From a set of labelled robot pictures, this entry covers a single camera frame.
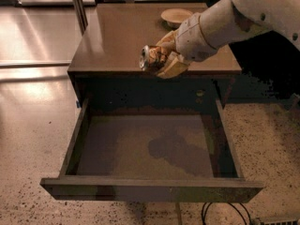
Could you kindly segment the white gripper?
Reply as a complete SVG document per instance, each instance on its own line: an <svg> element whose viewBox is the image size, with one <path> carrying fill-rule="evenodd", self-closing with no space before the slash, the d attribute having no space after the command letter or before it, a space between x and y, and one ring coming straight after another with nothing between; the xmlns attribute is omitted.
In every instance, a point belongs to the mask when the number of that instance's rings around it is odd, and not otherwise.
<svg viewBox="0 0 300 225"><path fill-rule="evenodd" d="M188 70L191 62L202 62L218 52L204 38L200 18L200 13L194 13L157 43L158 53L169 54L157 77L177 77Z"/></svg>

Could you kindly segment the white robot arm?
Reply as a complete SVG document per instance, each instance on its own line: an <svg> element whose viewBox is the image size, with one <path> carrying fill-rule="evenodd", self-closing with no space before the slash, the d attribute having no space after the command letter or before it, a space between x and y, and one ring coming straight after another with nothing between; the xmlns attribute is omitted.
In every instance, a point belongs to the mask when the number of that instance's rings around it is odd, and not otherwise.
<svg viewBox="0 0 300 225"><path fill-rule="evenodd" d="M275 31L300 49L300 0L219 0L183 21L157 45L165 65L157 72L170 79L202 62L230 43Z"/></svg>

